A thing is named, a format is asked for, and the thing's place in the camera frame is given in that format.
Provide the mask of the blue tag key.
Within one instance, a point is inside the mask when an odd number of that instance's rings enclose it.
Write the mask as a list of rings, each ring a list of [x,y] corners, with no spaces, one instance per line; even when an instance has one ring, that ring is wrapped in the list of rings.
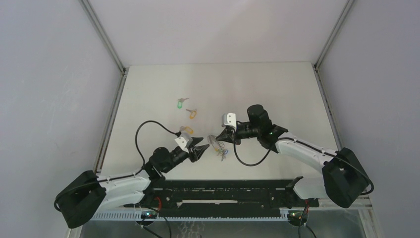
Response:
[[[218,150],[217,155],[221,157],[221,161],[224,161],[226,159],[226,155],[229,152],[227,149]]]

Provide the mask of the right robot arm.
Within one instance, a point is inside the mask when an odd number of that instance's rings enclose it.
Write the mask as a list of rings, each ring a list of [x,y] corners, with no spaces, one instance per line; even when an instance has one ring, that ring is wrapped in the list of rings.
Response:
[[[273,124],[262,105],[247,109],[248,121],[236,119],[235,113],[222,116],[223,131],[216,137],[237,147],[243,139],[255,138],[268,152],[286,155],[306,164],[321,174],[320,178],[295,178],[287,187],[286,199],[300,206],[307,199],[330,199],[342,208],[349,208],[362,195],[374,191],[355,153],[349,148],[325,149],[304,141],[288,129]]]

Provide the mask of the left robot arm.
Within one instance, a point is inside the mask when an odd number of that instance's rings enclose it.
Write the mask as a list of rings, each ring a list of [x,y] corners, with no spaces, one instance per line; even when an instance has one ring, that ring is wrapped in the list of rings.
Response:
[[[165,147],[154,150],[149,160],[138,170],[114,177],[101,177],[92,170],[84,171],[54,200],[69,228],[77,228],[97,213],[128,204],[148,207],[155,200],[155,188],[164,174],[189,160],[198,161],[209,148],[201,145],[203,138],[181,135],[177,146],[169,151]]]

